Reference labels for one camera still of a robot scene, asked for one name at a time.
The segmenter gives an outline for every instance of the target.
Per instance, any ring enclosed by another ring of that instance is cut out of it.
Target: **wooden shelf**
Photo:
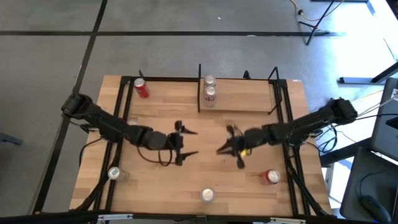
[[[271,110],[271,94],[268,81],[217,79],[216,104],[207,107],[205,102],[203,79],[200,82],[201,111],[255,111]]]

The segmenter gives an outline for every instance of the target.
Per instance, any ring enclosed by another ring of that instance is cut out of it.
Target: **yellow tag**
[[[248,150],[243,149],[243,151],[241,152],[241,157],[244,157],[247,153],[248,153]]]

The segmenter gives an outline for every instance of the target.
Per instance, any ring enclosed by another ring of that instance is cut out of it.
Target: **white cable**
[[[374,111],[374,110],[376,110],[376,109],[382,108],[384,105],[388,104],[389,102],[391,102],[392,100],[394,100],[396,97],[398,97],[398,94],[395,94],[392,98],[388,99],[386,102],[380,104],[380,106],[378,106],[378,107],[376,107],[376,108],[371,109],[372,107],[375,107],[375,106],[372,106],[371,108],[369,108],[369,109],[371,109],[370,111],[368,111],[369,109],[367,109],[366,111],[364,111],[364,112],[362,112],[361,114],[359,114],[358,117],[364,116],[364,115],[366,115],[366,114],[368,114],[368,113],[370,113],[370,112],[372,112],[372,111]]]

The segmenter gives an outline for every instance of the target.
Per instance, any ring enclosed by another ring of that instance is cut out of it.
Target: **wooden table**
[[[120,76],[105,76],[97,104],[113,113],[118,94]],[[267,85],[269,104],[275,104],[273,86],[266,81],[250,82]],[[287,80],[289,97],[294,118],[308,113],[302,83]],[[243,216],[292,216],[289,188],[282,146],[264,145],[253,149],[246,156],[246,168],[238,170],[236,159],[231,156],[217,156],[215,151],[228,137],[225,126],[235,124],[240,129],[259,127],[262,124],[276,123],[276,111],[271,115],[258,111],[201,110],[197,111],[197,83],[192,82],[148,82],[150,98],[141,99],[134,91],[128,123],[146,125],[163,133],[174,131],[178,119],[198,135],[185,135],[183,152],[199,151],[188,157],[183,166],[162,167],[143,160],[135,146],[124,141],[120,168],[130,173],[127,182],[117,182],[113,196],[112,211],[131,213],[167,214],[207,214]],[[287,121],[285,106],[284,120]],[[99,138],[99,133],[90,133],[88,142]],[[83,161],[77,177],[70,208],[79,206],[93,190],[100,176],[106,141],[100,141],[85,149]],[[157,152],[141,149],[144,156],[157,160]],[[331,212],[328,193],[323,181],[318,151],[308,144],[300,150],[305,182],[315,200],[327,212]],[[162,153],[167,160],[168,152]],[[258,181],[258,174],[268,169],[277,169],[281,182],[264,186]],[[100,208],[104,208],[108,184],[104,188]],[[204,188],[216,192],[212,203],[204,203],[199,192]],[[300,213],[303,213],[301,194],[295,186]]]

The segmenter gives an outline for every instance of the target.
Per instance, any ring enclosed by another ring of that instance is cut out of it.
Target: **silver can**
[[[205,88],[205,106],[213,107],[216,104],[216,89],[214,87]]]
[[[205,77],[204,89],[206,89],[207,87],[216,88],[216,78],[214,76],[208,75]]]
[[[108,177],[111,180],[125,181],[129,179],[129,173],[118,167],[112,167],[108,171]]]
[[[200,198],[204,202],[212,202],[214,200],[214,191],[211,189],[205,189],[200,192]]]
[[[277,170],[270,169],[266,172],[266,179],[270,184],[278,184],[280,181],[280,173]]]

